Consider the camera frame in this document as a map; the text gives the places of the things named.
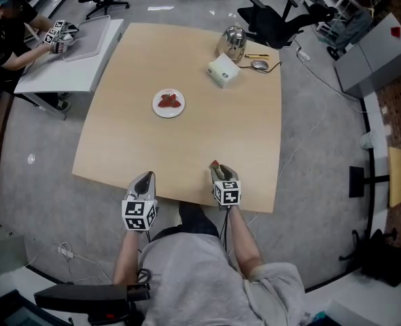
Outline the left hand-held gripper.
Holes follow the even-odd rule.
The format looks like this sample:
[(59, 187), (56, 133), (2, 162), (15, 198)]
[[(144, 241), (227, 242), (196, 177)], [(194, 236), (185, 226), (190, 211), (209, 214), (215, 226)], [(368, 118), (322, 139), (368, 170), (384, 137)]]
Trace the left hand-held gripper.
[(132, 180), (122, 201), (122, 219), (128, 231), (148, 232), (157, 216), (156, 178), (146, 172)]

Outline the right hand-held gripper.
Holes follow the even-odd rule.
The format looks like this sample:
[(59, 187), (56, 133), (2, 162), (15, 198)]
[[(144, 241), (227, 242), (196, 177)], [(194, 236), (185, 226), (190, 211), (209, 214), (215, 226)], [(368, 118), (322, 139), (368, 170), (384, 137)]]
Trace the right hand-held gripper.
[(238, 174), (229, 166), (211, 167), (213, 197), (221, 210), (238, 206), (241, 201), (241, 182)]

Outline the white round plate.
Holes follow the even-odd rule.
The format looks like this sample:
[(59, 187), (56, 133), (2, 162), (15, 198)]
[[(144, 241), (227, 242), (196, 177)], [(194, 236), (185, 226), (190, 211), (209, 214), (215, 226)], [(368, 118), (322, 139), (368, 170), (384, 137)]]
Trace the white round plate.
[[(172, 108), (171, 106), (165, 108), (159, 107), (158, 104), (162, 100), (161, 96), (163, 94), (176, 94), (177, 97), (176, 100), (178, 100), (181, 103), (181, 106), (177, 108)], [(157, 92), (154, 98), (152, 99), (152, 109), (154, 113), (163, 118), (177, 117), (179, 114), (182, 113), (185, 106), (186, 106), (186, 101), (183, 94), (180, 91), (173, 88), (166, 88), (164, 90)]]

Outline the person's right forearm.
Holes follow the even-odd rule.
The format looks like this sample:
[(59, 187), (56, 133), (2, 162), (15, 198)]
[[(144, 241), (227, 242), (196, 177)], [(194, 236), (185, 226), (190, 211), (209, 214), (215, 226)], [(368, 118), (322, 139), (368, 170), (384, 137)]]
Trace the person's right forearm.
[(234, 244), (234, 254), (237, 259), (241, 274), (247, 280), (254, 281), (253, 273), (264, 263), (261, 252), (243, 218), (239, 207), (230, 207), (228, 216), (232, 232), (232, 241)]

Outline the person's left forearm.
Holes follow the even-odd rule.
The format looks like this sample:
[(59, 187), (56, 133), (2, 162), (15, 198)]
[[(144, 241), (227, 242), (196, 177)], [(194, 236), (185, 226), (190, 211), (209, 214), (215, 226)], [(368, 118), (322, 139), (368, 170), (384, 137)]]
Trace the person's left forearm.
[(114, 268), (113, 283), (134, 285), (138, 282), (139, 270), (139, 233), (126, 231)]

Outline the person's dark trouser leg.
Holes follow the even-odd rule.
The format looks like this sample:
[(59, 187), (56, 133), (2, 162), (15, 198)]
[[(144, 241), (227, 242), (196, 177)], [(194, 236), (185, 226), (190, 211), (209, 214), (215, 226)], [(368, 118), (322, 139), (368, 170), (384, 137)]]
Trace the person's dark trouser leg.
[(219, 237), (216, 225), (206, 216), (199, 204), (181, 201), (179, 216), (181, 224), (177, 228), (180, 232)]

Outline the white tissue box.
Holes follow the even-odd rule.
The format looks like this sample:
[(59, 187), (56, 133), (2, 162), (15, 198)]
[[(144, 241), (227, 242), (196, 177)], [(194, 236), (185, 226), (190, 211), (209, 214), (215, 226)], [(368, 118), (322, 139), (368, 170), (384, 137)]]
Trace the white tissue box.
[(237, 78), (240, 71), (238, 67), (225, 53), (221, 53), (207, 66), (207, 74), (221, 88), (227, 87)]

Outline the black body-worn rig bar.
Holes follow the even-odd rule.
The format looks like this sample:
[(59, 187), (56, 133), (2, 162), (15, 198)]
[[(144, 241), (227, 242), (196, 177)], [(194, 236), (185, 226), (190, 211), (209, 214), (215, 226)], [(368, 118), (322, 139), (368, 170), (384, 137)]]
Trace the black body-worn rig bar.
[(136, 311), (136, 302), (150, 299), (150, 286), (57, 284), (38, 291), (34, 299), (43, 309), (116, 319)]

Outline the white table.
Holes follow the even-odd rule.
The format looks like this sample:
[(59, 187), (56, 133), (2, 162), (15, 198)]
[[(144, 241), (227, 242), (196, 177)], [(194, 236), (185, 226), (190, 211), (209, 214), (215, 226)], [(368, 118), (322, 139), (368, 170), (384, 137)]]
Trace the white table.
[(111, 19), (101, 50), (96, 56), (73, 62), (63, 60), (65, 53), (42, 56), (20, 78), (15, 93), (24, 95), (43, 110), (60, 120), (64, 120), (66, 115), (38, 97), (38, 94), (94, 92), (122, 36), (124, 27), (123, 19)]

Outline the white waste bin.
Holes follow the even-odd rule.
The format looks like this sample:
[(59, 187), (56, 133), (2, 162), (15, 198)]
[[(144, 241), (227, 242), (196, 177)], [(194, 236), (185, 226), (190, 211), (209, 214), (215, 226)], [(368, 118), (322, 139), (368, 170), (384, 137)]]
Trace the white waste bin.
[(360, 137), (360, 147), (362, 149), (373, 149), (377, 144), (377, 132), (370, 130)]

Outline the grey metal cabinet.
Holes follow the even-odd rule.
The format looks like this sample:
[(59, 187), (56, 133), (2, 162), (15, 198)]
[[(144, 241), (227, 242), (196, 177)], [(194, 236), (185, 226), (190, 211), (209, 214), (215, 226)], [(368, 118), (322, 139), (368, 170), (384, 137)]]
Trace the grey metal cabinet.
[(27, 264), (24, 236), (0, 222), (0, 275)]
[(340, 57), (334, 68), (341, 90), (358, 99), (401, 76), (401, 24), (388, 14)]

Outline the grey tray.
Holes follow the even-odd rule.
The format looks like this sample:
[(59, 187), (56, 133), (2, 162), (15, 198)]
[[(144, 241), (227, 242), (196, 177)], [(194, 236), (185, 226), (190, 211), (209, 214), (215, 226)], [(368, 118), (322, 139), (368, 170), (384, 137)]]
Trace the grey tray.
[(105, 15), (81, 22), (75, 42), (65, 52), (63, 60), (73, 62), (96, 56), (101, 50), (110, 21), (110, 16)]

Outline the yellow side table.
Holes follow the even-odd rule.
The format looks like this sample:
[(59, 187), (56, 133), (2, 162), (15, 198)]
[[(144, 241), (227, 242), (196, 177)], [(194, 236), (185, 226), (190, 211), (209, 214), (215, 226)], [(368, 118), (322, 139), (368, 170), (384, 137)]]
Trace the yellow side table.
[(349, 197), (361, 198), (364, 196), (365, 185), (376, 183), (389, 183), (389, 208), (394, 208), (401, 203), (401, 149), (388, 148), (388, 175), (365, 177), (364, 168), (349, 167)]

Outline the black bag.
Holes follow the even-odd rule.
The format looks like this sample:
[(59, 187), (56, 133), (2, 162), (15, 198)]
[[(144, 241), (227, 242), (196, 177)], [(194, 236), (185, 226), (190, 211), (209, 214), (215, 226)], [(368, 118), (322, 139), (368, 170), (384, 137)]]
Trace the black bag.
[(395, 229), (388, 234), (376, 230), (370, 238), (360, 238), (356, 230), (352, 231), (354, 250), (339, 261), (348, 261), (348, 270), (360, 269), (361, 273), (375, 280), (381, 280), (391, 287), (401, 283), (401, 248), (387, 242), (397, 238)]

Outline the grey coat on rack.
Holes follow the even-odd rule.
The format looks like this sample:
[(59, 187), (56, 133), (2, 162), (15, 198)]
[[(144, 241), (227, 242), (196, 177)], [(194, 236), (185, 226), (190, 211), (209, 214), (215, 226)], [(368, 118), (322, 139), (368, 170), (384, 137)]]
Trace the grey coat on rack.
[(327, 52), (331, 58), (338, 60), (344, 53), (345, 48), (351, 43), (356, 44), (368, 31), (373, 22), (372, 12), (362, 8), (355, 12), (340, 30), (333, 46), (328, 46)]

